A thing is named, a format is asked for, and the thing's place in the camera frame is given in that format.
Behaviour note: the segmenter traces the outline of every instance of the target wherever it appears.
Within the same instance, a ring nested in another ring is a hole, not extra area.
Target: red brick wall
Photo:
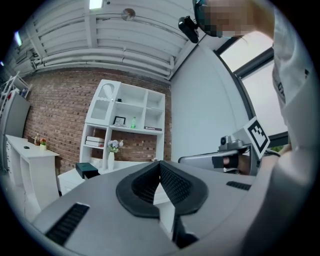
[[[164,159],[171,159],[171,88],[166,83],[118,70],[68,68],[24,77],[32,85],[31,103],[23,136],[37,133],[47,138],[48,149],[60,154],[56,174],[67,172],[79,161],[86,115],[101,79],[120,81],[165,94]],[[113,140],[124,140],[116,160],[149,161],[155,157],[156,136],[112,132]]]

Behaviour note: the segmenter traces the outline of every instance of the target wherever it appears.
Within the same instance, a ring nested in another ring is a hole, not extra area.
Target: flower vase
[[[47,150],[47,145],[40,144],[40,150],[43,150],[43,151]]]
[[[112,172],[115,166],[115,153],[110,152],[108,157],[108,171]]]

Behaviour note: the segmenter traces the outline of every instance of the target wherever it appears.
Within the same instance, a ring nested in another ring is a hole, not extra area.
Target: potted plant
[[[115,153],[118,153],[119,147],[124,145],[124,141],[110,140],[107,145],[109,147],[108,171],[112,172],[115,166]]]
[[[40,150],[47,150],[47,140],[45,138],[40,139]]]

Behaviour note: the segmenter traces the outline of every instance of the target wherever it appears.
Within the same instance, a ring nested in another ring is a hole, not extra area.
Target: ceiling light
[[[21,41],[21,38],[20,38],[18,31],[14,33],[14,39],[15,39],[16,43],[18,44],[18,46],[22,45],[22,41]]]
[[[136,17],[136,12],[134,9],[127,8],[121,13],[121,18],[125,21],[132,21]]]
[[[97,9],[102,7],[103,0],[90,0],[89,9]]]

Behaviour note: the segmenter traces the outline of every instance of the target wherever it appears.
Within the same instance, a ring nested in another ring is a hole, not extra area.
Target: ceiling
[[[65,67],[102,67],[170,80],[196,46],[179,30],[178,19],[194,18],[191,0],[90,0],[45,2],[19,30],[5,63],[22,75]],[[121,18],[131,8],[131,21]],[[205,34],[200,31],[200,38]],[[211,38],[213,48],[225,38]]]

